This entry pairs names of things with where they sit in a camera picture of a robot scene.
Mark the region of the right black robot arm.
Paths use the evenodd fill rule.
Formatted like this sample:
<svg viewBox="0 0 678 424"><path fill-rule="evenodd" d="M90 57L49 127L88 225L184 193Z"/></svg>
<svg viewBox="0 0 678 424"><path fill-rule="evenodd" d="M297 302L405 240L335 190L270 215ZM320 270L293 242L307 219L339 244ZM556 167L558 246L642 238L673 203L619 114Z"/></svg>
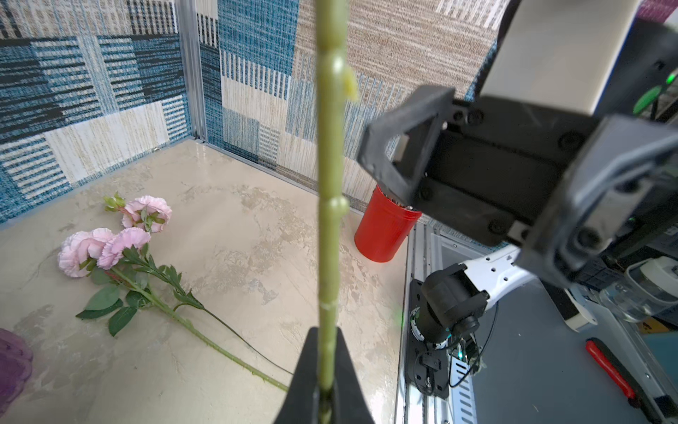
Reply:
<svg viewBox="0 0 678 424"><path fill-rule="evenodd" d="M526 280L567 289L630 282L670 263L642 246L677 216L677 132L496 97L416 88L365 129L358 161L388 197L488 247L420 281L407 380L447 395L432 351L466 341L480 317Z"/></svg>

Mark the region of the pink carnation twin stem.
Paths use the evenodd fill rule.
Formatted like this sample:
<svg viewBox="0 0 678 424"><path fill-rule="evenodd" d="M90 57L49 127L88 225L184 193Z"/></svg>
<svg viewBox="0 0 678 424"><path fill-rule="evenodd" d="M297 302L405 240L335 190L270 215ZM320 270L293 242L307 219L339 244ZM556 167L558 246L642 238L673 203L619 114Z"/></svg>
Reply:
<svg viewBox="0 0 678 424"><path fill-rule="evenodd" d="M119 194L103 198L107 212L121 216L122 229L109 228L77 231L69 236L58 252L58 268L70 278L88 277L100 286L86 307L77 314L82 321L106 317L108 332L116 337L143 309L156 309L187 330L217 353L283 391L287 384L246 363L235 354L195 328L178 314L180 307L190 307L215 319L245 347L277 369L284 368L247 342L224 320L211 312L191 290L182 286L183 274L172 265L158 264L149 251L152 236L162 232L172 217L172 209L162 198L145 195L126 201Z"/></svg>

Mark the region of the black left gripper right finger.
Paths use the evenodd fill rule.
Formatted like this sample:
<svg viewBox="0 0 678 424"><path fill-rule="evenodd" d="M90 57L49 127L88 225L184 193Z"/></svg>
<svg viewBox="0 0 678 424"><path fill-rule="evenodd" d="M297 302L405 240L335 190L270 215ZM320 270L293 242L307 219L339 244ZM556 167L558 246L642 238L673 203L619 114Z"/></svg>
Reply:
<svg viewBox="0 0 678 424"><path fill-rule="evenodd" d="M335 350L332 422L337 424L374 424L344 334L340 328L337 329L337 349Z"/></svg>

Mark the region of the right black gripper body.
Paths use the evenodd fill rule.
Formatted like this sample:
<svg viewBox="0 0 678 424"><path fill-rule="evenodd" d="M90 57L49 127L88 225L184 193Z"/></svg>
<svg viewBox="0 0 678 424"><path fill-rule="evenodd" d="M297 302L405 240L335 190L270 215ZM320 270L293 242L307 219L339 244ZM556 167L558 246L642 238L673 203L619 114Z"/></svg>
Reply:
<svg viewBox="0 0 678 424"><path fill-rule="evenodd" d="M600 118L495 97L454 101L418 185L418 209L476 242L532 226Z"/></svg>

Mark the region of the hot pink rose stem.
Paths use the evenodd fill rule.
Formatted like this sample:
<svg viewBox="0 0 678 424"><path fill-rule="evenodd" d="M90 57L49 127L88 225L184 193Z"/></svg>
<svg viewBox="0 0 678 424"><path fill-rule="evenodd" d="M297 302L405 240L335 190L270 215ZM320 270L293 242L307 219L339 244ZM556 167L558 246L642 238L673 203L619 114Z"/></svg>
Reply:
<svg viewBox="0 0 678 424"><path fill-rule="evenodd" d="M329 423L334 415L341 221L349 210L343 192L344 113L347 102L358 100L358 83L347 59L348 3L317 1L314 13L319 194L318 422Z"/></svg>

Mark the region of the light pink carnation stem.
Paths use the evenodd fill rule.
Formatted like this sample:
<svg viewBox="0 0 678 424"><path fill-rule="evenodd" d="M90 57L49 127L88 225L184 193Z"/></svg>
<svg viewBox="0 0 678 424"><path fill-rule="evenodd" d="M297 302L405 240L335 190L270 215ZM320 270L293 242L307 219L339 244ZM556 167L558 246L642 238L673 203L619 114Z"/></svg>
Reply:
<svg viewBox="0 0 678 424"><path fill-rule="evenodd" d="M115 336L132 321L137 311L156 307L228 359L256 376L262 375L258 369L222 349L178 314L180 307L190 307L215 319L270 365L286 374L290 373L210 311L192 291L183 288L182 274L174 266L156 264L148 252L150 240L149 232L135 227L118 233L108 228L77 231L65 239L58 251L58 268L68 277L89 277L102 286L93 301L79 314L79 318L89 320L111 316L109 333Z"/></svg>

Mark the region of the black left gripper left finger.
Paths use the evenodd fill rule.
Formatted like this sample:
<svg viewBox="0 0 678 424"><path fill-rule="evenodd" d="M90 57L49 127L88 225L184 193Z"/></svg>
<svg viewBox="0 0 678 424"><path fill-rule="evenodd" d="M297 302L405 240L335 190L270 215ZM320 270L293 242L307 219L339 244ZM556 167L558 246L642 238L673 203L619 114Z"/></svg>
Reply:
<svg viewBox="0 0 678 424"><path fill-rule="evenodd" d="M320 389L318 388L317 327L307 332L290 388L275 424L316 424L319 422Z"/></svg>

